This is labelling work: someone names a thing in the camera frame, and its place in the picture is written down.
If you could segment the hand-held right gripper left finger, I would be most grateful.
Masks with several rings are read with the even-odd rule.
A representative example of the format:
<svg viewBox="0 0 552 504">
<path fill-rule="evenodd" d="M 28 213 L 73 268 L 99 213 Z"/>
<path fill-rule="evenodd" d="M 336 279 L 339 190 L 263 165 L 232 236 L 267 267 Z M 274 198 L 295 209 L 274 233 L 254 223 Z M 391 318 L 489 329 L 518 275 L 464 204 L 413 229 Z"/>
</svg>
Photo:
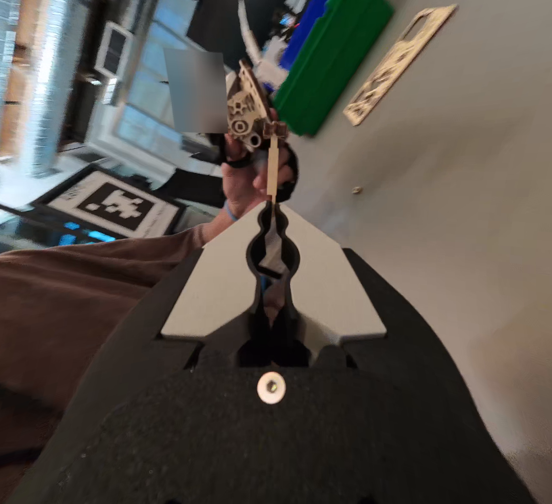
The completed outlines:
<svg viewBox="0 0 552 504">
<path fill-rule="evenodd" d="M 272 202 L 258 204 L 203 246 L 161 329 L 169 339 L 244 344 L 268 333 L 256 262 Z"/>
</svg>

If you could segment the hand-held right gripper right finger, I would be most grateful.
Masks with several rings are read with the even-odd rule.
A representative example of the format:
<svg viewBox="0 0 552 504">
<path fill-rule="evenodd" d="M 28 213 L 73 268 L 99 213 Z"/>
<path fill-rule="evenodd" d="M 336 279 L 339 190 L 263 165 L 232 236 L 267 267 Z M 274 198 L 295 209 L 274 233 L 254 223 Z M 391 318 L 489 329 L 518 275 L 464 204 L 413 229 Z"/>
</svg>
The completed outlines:
<svg viewBox="0 0 552 504">
<path fill-rule="evenodd" d="M 384 337 L 387 329 L 344 249 L 286 205 L 277 206 L 276 223 L 293 338 L 320 353 L 329 345 Z"/>
</svg>

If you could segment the wooden axle stick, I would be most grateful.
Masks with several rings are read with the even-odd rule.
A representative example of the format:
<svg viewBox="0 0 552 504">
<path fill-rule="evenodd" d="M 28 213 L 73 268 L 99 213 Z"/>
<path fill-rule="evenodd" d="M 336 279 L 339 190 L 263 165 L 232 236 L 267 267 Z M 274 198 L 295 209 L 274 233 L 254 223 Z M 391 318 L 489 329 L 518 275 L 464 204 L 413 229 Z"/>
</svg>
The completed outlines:
<svg viewBox="0 0 552 504">
<path fill-rule="evenodd" d="M 278 182 L 280 160 L 286 149 L 287 128 L 282 122 L 273 122 L 268 125 L 271 137 L 269 139 L 267 159 L 267 200 L 270 212 L 267 216 L 267 229 L 263 237 L 265 256 L 260 262 L 260 268 L 266 276 L 274 279 L 283 278 L 286 266 L 281 259 L 281 238 L 277 232 L 277 218 L 275 216 L 277 192 L 282 183 Z"/>
</svg>

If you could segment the small wooden puzzle piece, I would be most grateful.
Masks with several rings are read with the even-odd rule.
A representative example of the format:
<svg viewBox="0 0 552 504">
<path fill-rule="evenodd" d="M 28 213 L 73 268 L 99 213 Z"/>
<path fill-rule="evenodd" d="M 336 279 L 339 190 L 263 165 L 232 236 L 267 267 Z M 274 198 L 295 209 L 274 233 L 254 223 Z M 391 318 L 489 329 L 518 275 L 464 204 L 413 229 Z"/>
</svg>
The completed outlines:
<svg viewBox="0 0 552 504">
<path fill-rule="evenodd" d="M 227 128 L 248 152 L 260 148 L 270 135 L 266 126 L 272 123 L 267 95 L 256 79 L 252 66 L 239 61 L 234 78 L 227 82 Z"/>
</svg>

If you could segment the person's left forearm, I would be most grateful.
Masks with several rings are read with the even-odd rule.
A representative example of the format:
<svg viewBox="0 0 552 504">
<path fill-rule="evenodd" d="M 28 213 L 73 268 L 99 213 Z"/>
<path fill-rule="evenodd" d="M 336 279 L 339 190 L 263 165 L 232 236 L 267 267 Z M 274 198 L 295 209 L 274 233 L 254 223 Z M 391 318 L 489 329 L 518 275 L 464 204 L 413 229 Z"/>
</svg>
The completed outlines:
<svg viewBox="0 0 552 504">
<path fill-rule="evenodd" d="M 1 254 L 1 389 L 63 410 L 137 303 L 233 224 L 222 211 L 172 236 Z"/>
</svg>

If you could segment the laser-cut wooden parts sheet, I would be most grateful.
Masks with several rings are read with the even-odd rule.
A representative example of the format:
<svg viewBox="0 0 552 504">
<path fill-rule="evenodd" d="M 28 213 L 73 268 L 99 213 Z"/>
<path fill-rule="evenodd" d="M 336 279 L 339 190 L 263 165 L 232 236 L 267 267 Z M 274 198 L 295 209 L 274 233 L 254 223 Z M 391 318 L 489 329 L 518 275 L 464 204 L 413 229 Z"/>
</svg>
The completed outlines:
<svg viewBox="0 0 552 504">
<path fill-rule="evenodd" d="M 412 18 L 343 109 L 352 126 L 366 119 L 457 9 L 458 4 L 426 8 Z"/>
</svg>

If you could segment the person's left hand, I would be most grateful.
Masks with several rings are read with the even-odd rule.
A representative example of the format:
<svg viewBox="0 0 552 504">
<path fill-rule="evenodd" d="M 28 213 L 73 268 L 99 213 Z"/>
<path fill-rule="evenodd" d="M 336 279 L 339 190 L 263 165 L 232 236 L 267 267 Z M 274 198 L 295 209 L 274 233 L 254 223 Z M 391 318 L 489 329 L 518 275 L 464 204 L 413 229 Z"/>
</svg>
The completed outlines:
<svg viewBox="0 0 552 504">
<path fill-rule="evenodd" d="M 230 134 L 225 135 L 225 158 L 221 171 L 223 191 L 231 218 L 239 219 L 267 196 L 268 167 L 266 162 L 236 168 L 233 164 L 244 159 L 247 150 Z"/>
</svg>

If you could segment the green plastic bin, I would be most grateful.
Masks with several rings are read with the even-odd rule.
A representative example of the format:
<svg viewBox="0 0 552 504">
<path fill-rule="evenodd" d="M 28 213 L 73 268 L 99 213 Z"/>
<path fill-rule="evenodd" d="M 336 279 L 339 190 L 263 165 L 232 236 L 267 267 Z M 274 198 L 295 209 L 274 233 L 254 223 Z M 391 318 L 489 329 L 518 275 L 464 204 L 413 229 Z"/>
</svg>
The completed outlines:
<svg viewBox="0 0 552 504">
<path fill-rule="evenodd" d="M 273 99 L 279 119 L 314 136 L 394 14 L 387 0 L 327 0 Z"/>
</svg>

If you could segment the framed fiducial marker board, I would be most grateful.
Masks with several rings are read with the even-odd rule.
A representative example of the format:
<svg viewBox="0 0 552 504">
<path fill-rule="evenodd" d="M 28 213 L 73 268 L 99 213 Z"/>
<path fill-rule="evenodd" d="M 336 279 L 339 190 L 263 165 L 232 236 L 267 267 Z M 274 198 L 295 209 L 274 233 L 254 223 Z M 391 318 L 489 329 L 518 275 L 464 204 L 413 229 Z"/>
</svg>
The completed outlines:
<svg viewBox="0 0 552 504">
<path fill-rule="evenodd" d="M 186 206 L 141 189 L 124 178 L 90 164 L 31 202 L 87 229 L 116 239 L 170 235 Z"/>
</svg>

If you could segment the white framed wall panel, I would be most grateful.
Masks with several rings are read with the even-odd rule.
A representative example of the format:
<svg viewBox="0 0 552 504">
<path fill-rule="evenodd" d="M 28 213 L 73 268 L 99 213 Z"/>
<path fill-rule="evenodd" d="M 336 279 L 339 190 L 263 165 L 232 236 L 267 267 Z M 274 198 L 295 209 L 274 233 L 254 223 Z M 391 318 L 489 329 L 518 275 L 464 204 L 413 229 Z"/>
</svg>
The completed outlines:
<svg viewBox="0 0 552 504">
<path fill-rule="evenodd" d="M 134 35 L 113 21 L 107 21 L 96 55 L 94 69 L 107 78 L 120 80 L 130 55 Z"/>
</svg>

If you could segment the silver ventilation duct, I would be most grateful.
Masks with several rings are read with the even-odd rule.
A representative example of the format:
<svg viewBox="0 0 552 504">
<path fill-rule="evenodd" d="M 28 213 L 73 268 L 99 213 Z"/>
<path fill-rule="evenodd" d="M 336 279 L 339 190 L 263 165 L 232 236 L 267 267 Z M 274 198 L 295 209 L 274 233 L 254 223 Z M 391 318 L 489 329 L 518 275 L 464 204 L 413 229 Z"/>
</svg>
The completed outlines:
<svg viewBox="0 0 552 504">
<path fill-rule="evenodd" d="M 56 155 L 61 102 L 66 102 L 75 64 L 76 45 L 71 41 L 78 7 L 79 0 L 38 1 L 19 152 L 21 171 L 33 178 L 47 176 Z"/>
</svg>

